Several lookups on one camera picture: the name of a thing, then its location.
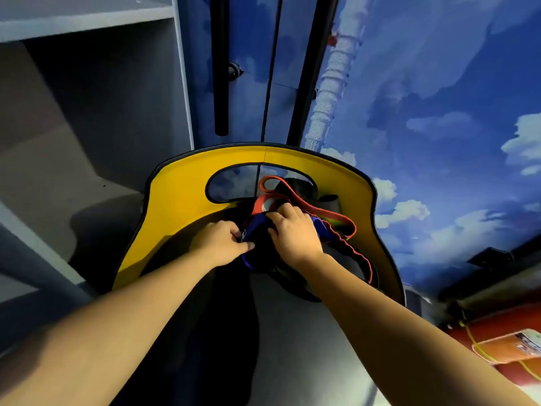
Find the sticker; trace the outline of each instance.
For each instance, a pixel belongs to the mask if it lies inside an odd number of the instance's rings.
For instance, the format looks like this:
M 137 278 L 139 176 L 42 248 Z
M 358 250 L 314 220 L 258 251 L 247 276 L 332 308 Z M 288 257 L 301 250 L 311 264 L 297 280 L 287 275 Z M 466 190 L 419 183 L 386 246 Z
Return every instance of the sticker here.
M 498 336 L 488 341 L 478 342 L 478 345 L 481 350 L 472 345 L 473 351 L 483 359 L 486 359 L 485 354 L 489 355 L 492 359 L 487 360 L 492 363 L 494 361 L 509 363 L 541 357 L 541 334 L 533 329 Z

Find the left hand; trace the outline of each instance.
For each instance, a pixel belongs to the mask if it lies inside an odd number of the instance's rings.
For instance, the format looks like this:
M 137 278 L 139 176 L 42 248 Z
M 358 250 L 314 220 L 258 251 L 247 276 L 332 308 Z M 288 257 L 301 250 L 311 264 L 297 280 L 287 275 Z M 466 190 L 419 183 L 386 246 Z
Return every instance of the left hand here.
M 190 251 L 202 253 L 212 267 L 226 265 L 255 247 L 253 242 L 237 242 L 236 237 L 240 238 L 240 231 L 234 222 L 211 222 L 193 238 Z

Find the yellow cable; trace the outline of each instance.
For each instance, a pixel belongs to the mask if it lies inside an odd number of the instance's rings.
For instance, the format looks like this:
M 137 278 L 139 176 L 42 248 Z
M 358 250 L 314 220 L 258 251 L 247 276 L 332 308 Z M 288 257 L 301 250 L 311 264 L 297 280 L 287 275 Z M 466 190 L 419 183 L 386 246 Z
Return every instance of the yellow cable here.
M 528 372 L 530 375 L 532 375 L 535 379 L 537 379 L 539 382 L 541 382 L 541 377 L 537 376 L 535 373 L 533 373 L 529 367 L 526 366 L 526 364 L 523 361 L 518 361 L 518 363 L 521 364 L 521 366 L 524 368 L 526 372 Z
M 473 343 L 473 346 L 477 349 L 477 351 L 485 358 L 485 360 L 488 360 L 490 362 L 493 362 L 493 363 L 499 363 L 496 359 L 494 359 L 492 356 L 490 356 L 488 353 L 486 353 L 482 348 L 481 346 L 479 346 L 479 344 L 475 341 L 475 339 L 473 339 L 473 335 L 470 331 L 470 328 L 465 325 L 462 321 L 458 321 L 458 324 L 460 326 L 462 326 L 463 328 L 466 329 L 466 333 L 468 334 L 468 336 L 470 337 L 470 340 L 472 341 Z

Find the gray shelf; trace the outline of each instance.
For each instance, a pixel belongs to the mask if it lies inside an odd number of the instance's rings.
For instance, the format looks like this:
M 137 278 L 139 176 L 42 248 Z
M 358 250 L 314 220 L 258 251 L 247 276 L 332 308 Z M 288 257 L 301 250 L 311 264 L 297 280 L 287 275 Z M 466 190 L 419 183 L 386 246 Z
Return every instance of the gray shelf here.
M 0 42 L 173 18 L 150 0 L 0 0 Z

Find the yellow curved panel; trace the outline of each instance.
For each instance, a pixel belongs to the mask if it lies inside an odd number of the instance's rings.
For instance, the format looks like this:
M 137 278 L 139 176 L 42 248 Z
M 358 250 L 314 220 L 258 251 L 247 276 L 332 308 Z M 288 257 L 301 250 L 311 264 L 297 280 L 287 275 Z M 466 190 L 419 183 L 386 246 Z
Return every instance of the yellow curved panel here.
M 352 245 L 375 264 L 383 292 L 403 303 L 396 266 L 375 232 L 375 188 L 368 177 L 331 158 L 282 145 L 211 148 L 167 161 L 152 178 L 144 221 L 122 260 L 114 288 L 137 279 L 154 252 L 180 229 L 232 206 L 207 199 L 205 188 L 213 174 L 236 164 L 261 162 L 299 170 L 314 179 L 320 195 L 338 195 L 343 213 L 357 226 Z

